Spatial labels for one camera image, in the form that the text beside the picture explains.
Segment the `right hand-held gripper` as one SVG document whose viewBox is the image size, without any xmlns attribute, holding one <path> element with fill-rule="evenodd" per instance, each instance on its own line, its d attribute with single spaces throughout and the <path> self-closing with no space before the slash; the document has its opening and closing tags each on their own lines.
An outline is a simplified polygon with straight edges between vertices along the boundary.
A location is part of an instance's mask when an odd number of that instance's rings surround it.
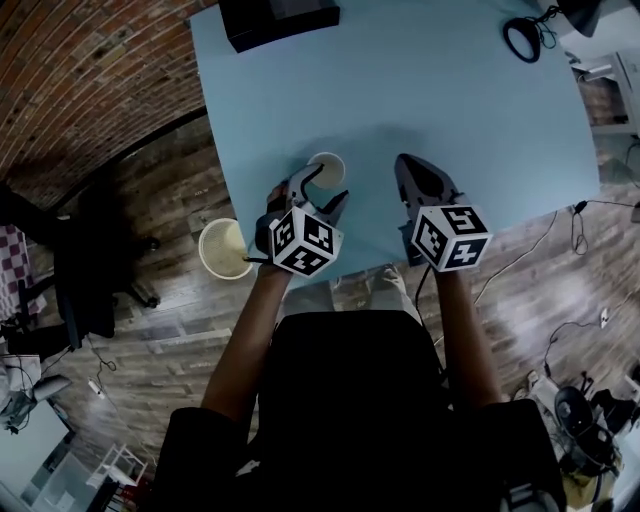
<svg viewBox="0 0 640 512">
<path fill-rule="evenodd" d="M 400 227 L 408 264 L 437 272 L 476 267 L 493 237 L 479 207 L 424 159 L 401 153 L 394 170 L 408 215 Z"/>
</svg>

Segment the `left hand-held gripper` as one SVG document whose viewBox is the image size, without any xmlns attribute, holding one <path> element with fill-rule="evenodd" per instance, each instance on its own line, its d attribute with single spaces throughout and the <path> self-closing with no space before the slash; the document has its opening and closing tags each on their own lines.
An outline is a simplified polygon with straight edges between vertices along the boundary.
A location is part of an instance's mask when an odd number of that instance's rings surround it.
<svg viewBox="0 0 640 512">
<path fill-rule="evenodd" d="M 344 234 L 336 228 L 349 199 L 345 190 L 334 196 L 319 214 L 309 207 L 305 187 L 324 170 L 323 164 L 306 164 L 287 182 L 287 210 L 265 213 L 256 221 L 255 246 L 268 263 L 303 278 L 315 277 L 338 258 Z"/>
</svg>

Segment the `person's left hand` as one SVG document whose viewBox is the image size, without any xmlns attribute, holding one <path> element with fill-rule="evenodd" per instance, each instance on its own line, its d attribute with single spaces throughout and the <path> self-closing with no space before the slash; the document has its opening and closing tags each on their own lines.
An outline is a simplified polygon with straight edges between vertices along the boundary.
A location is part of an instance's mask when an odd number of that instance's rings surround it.
<svg viewBox="0 0 640 512">
<path fill-rule="evenodd" d="M 280 183 L 267 198 L 266 213 L 281 219 L 289 209 L 288 185 Z"/>
</svg>

